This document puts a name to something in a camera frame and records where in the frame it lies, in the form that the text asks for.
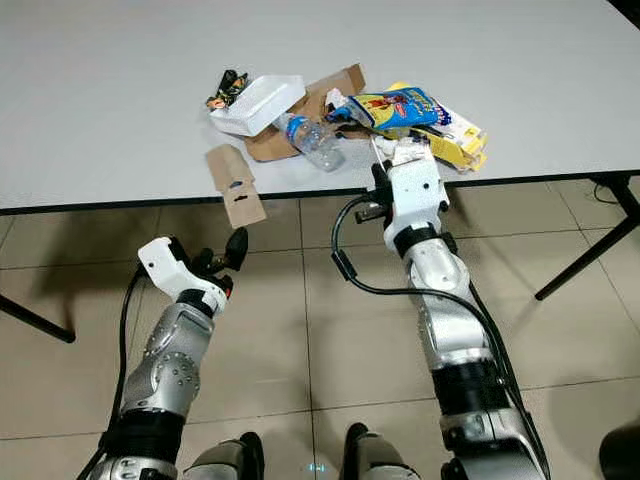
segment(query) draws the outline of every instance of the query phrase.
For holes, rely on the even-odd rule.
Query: white foam container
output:
[[[253,137],[304,95],[300,75],[263,75],[251,82],[229,108],[214,110],[209,117],[223,132]]]

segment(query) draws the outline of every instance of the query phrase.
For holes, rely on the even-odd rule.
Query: robotic hand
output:
[[[225,268],[240,270],[247,231],[238,229],[222,257],[209,249],[189,261],[176,239],[157,238],[138,251],[153,283],[175,302],[151,333],[141,363],[128,377],[119,414],[100,440],[90,480],[174,480],[182,428],[200,389],[199,367],[231,295]],[[259,437],[246,433],[202,454],[185,479],[262,480]]]
[[[442,478],[549,480],[544,449],[500,333],[467,267],[456,256],[453,238],[442,232],[438,214],[448,208],[449,199],[429,146],[404,138],[385,155],[373,144],[380,160],[372,168],[376,188],[349,202],[338,215],[332,257],[345,279],[357,287],[374,294],[410,295],[418,309],[418,332],[440,403],[444,445],[454,454],[443,465]],[[379,289],[360,282],[339,249],[342,220],[363,203],[367,206],[356,213],[356,221],[385,218],[385,244],[404,260],[410,288]],[[381,447],[382,439],[374,441],[375,434],[357,425],[361,424],[347,435],[346,477],[386,478],[381,466],[400,468],[397,452],[388,444]],[[385,461],[386,457],[394,460]]]

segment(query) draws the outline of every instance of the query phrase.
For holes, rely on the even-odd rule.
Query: beige floor tile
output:
[[[467,239],[459,246],[521,385],[640,374],[640,336],[599,264],[546,300],[533,298],[587,248],[580,232]]]
[[[347,251],[363,281],[404,285],[400,260],[383,245]],[[379,297],[347,284],[328,249],[305,251],[314,408],[433,396],[407,297]]]
[[[546,183],[448,189],[443,224],[458,238],[576,230],[562,198]]]
[[[262,202],[267,219],[247,227],[249,251],[300,248],[300,214],[297,200]],[[224,205],[202,204],[164,207],[160,216],[160,235],[178,237],[187,253],[202,248],[221,251],[232,229]]]
[[[202,362],[191,421],[309,408],[302,258],[299,251],[249,254]],[[169,298],[144,292],[132,365]]]
[[[305,248],[328,247],[331,244],[331,228],[338,212],[355,196],[303,198],[302,242]],[[343,245],[376,245],[382,239],[382,220],[372,220],[358,225],[353,214],[345,218],[341,235]]]
[[[439,480],[440,467],[451,455],[442,446],[435,400],[347,407],[313,412],[318,479],[336,479],[342,465],[344,437],[362,422],[391,442],[422,480]]]
[[[77,335],[65,344],[0,313],[3,438],[104,428],[115,390],[120,308],[133,269],[117,263],[0,271],[3,294],[59,325],[71,321]],[[139,300],[136,293],[132,312]]]
[[[310,413],[187,425],[178,454],[178,471],[217,443],[255,431],[262,438],[266,478],[311,480],[313,463]],[[69,480],[89,459],[98,435],[0,441],[2,478]]]
[[[4,242],[5,236],[9,232],[9,228],[11,228],[13,218],[14,217],[12,216],[0,216],[0,248],[2,248],[2,243]]]
[[[638,379],[525,392],[553,478],[601,479],[600,443],[611,430],[638,418],[638,398]]]
[[[0,268],[131,260],[153,239],[159,209],[126,208],[16,216]]]
[[[584,234],[593,245],[609,230],[587,230]],[[600,257],[609,279],[633,321],[640,328],[640,229],[636,228]]]
[[[640,177],[633,177],[631,190],[640,195]],[[607,228],[620,223],[625,214],[618,205],[598,202],[593,197],[593,182],[590,180],[567,180],[553,182],[551,186],[560,193],[576,217],[580,228]],[[598,196],[605,200],[615,200],[606,188],[598,191]]]

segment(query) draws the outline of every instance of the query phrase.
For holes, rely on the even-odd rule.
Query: cardboard piece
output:
[[[222,193],[233,228],[267,218],[253,186],[255,178],[240,150],[232,145],[220,145],[207,153],[207,164],[216,188]]]
[[[355,95],[364,88],[364,85],[360,64],[356,63],[308,85],[307,94],[289,111],[319,122],[324,116],[324,99],[329,90],[338,88],[343,95]],[[272,125],[255,137],[246,137],[244,142],[249,154],[259,162],[293,157],[300,153]]]

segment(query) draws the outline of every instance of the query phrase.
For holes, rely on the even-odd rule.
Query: black wire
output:
[[[331,229],[332,255],[336,256],[340,251],[338,247],[338,239],[340,234],[340,227],[342,226],[344,218],[356,205],[367,203],[370,201],[372,201],[371,197],[368,194],[365,194],[350,200],[342,208],[342,210],[340,210],[340,213],[338,213],[338,216],[336,217],[336,220],[333,224],[333,228]],[[444,298],[460,305],[461,307],[464,307],[474,317],[476,317],[487,335],[487,340],[489,341],[489,349],[493,352],[498,370],[502,375],[503,380],[505,381],[505,389],[507,391],[507,394],[520,413],[527,433],[533,441],[533,448],[536,451],[543,473],[547,479],[551,478],[549,463],[544,451],[544,447],[542,445],[542,441],[540,440],[535,425],[533,424],[531,415],[527,412],[524,406],[522,395],[520,394],[520,387],[518,386],[518,381],[516,379],[515,372],[513,371],[513,366],[511,365],[511,361],[507,353],[507,348],[504,344],[504,341],[502,340],[502,336],[500,335],[500,331],[497,325],[489,314],[486,306],[480,299],[480,295],[478,294],[478,291],[476,290],[473,283],[470,283],[471,294],[473,295],[474,300],[478,303],[480,309],[478,309],[475,305],[468,302],[462,297],[433,288],[376,288],[361,282],[355,277],[354,274],[348,274],[347,280],[359,289],[375,295],[427,295],[438,299]]]
[[[131,301],[131,295],[133,294],[133,290],[135,289],[138,280],[140,280],[144,275],[144,267],[139,263],[135,273],[133,274],[133,277],[131,277],[131,281],[127,286],[127,291],[124,294],[124,300],[122,301],[122,310],[120,311],[120,326],[118,333],[120,365],[118,368],[118,382],[116,385],[115,394],[113,395],[113,405],[111,407],[111,415],[109,416],[109,425],[107,427],[107,432],[115,426],[120,414],[120,404],[122,403],[122,394],[124,392],[124,383],[127,375],[127,317],[129,312],[129,303]],[[78,475],[77,480],[85,480],[86,478],[88,478],[89,474],[102,459],[102,456],[104,454],[105,446],[102,444],[101,439],[100,443],[98,444],[98,448]]]
[[[593,198],[595,198],[600,203],[606,203],[608,205],[618,205],[618,202],[615,200],[605,200],[604,198],[598,197],[598,188],[602,187],[602,185],[598,185],[597,183],[593,186]]]

